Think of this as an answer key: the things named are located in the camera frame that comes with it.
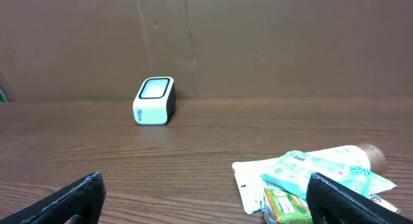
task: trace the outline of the brown cardboard backdrop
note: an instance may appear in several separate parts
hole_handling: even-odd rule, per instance
[[[413,0],[0,0],[14,101],[413,96]]]

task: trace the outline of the small white box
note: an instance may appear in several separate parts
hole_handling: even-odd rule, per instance
[[[175,111],[176,93],[171,77],[146,79],[133,104],[135,121],[140,125],[167,124]]]

